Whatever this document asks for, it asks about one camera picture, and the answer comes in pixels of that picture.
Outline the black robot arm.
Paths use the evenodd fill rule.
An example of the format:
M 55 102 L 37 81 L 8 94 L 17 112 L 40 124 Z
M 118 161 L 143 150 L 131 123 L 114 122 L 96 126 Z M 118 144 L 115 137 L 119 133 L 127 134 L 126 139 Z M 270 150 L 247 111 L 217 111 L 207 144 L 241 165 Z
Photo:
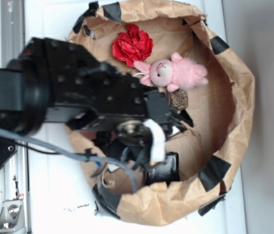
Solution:
M 193 121 L 171 108 L 164 93 L 98 62 L 83 46 L 34 38 L 0 69 L 0 129 L 29 136 L 45 122 L 94 132 L 94 144 L 112 158 L 149 167 L 158 125 L 168 140 Z

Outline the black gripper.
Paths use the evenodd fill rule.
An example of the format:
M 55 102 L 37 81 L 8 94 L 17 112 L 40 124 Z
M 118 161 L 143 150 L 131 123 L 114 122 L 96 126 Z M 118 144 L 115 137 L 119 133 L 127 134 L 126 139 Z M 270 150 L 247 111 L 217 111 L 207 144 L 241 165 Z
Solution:
M 171 108 L 165 93 L 143 86 L 109 64 L 80 66 L 66 85 L 72 130 L 98 133 L 99 146 L 121 162 L 150 170 L 165 160 L 165 133 L 194 127 L 186 110 Z

